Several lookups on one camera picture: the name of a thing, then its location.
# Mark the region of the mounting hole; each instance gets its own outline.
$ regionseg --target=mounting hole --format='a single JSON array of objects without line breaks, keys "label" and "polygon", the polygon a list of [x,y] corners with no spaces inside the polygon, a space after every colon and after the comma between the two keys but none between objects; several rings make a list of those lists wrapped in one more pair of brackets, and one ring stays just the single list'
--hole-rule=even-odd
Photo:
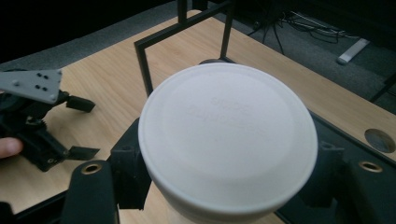
[{"label": "mounting hole", "polygon": [[367,142],[376,150],[391,153],[395,151],[395,142],[387,134],[378,129],[368,129],[364,136]]},{"label": "mounting hole", "polygon": [[92,175],[102,169],[102,165],[98,163],[88,164],[82,168],[81,172],[84,175]]},{"label": "mounting hole", "polygon": [[361,169],[373,173],[381,173],[383,171],[382,167],[370,161],[361,161],[359,162],[359,166],[361,167]]}]

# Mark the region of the white circular lid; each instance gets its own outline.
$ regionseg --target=white circular lid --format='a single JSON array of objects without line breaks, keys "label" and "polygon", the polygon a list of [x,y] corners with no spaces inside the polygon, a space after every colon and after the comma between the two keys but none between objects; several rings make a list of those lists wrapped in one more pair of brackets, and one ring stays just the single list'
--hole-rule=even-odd
[{"label": "white circular lid", "polygon": [[277,209],[307,181],[318,150],[299,97],[233,63],[166,79],[148,98],[138,135],[151,178],[169,200],[222,215]]}]

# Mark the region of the metal plate with holes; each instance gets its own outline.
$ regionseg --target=metal plate with holes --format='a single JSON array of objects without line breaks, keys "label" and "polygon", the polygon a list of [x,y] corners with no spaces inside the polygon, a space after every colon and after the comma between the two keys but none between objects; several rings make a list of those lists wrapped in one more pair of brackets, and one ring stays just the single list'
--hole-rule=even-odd
[{"label": "metal plate with holes", "polygon": [[58,99],[62,71],[35,70],[0,73],[0,90],[21,97],[54,104]]}]

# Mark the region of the wooden table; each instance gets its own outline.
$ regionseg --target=wooden table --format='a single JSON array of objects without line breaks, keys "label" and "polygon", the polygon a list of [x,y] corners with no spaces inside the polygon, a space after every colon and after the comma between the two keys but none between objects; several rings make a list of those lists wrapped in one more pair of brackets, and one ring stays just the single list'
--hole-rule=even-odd
[{"label": "wooden table", "polygon": [[[106,160],[147,100],[134,42],[174,24],[166,21],[63,68],[63,91],[96,103],[88,114],[59,105],[45,117],[52,133],[67,148],[101,148],[96,159]],[[177,71],[220,53],[224,23],[201,22],[147,49],[154,88]],[[283,81],[314,113],[367,144],[364,132],[384,131],[396,139],[396,116],[347,91],[330,80],[232,29],[227,56],[258,68]],[[396,159],[395,153],[386,156]],[[81,161],[65,161],[41,173],[22,157],[0,162],[0,201],[11,203],[14,213],[42,202],[68,188],[72,171]],[[144,211],[120,210],[121,223],[168,223],[167,204],[151,185]],[[258,223],[282,223],[275,215]]]}]

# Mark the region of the brass grommet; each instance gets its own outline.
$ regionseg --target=brass grommet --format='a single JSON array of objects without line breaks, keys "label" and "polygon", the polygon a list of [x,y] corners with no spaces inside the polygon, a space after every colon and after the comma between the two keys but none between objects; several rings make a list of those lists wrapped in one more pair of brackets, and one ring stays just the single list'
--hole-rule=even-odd
[{"label": "brass grommet", "polygon": [[373,173],[381,173],[383,171],[382,167],[370,161],[361,161],[359,162],[359,166],[361,169]]},{"label": "brass grommet", "polygon": [[92,174],[95,174],[96,172],[100,171],[101,169],[102,169],[101,164],[91,163],[91,164],[84,166],[84,168],[82,168],[81,172],[84,175],[92,175]]}]

